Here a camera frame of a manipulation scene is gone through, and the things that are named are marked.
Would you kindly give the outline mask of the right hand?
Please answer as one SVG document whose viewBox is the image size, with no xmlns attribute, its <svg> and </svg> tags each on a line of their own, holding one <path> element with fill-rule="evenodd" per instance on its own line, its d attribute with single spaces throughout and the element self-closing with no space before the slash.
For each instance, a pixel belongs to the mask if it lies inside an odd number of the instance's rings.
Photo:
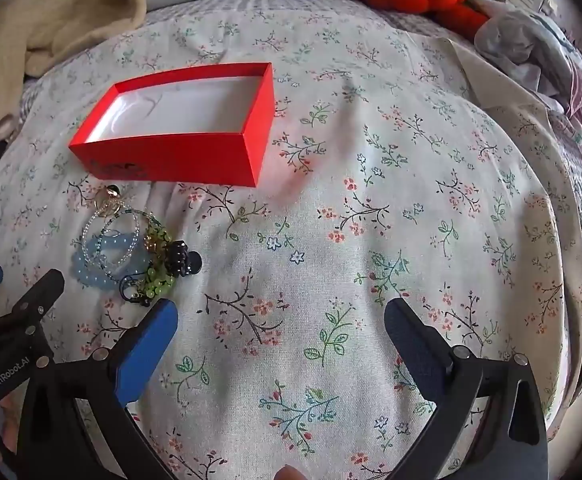
<svg viewBox="0 0 582 480">
<path fill-rule="evenodd" d="M 306 477 L 297 468 L 285 465 L 275 473 L 274 480 L 306 480 Z"/>
</svg>

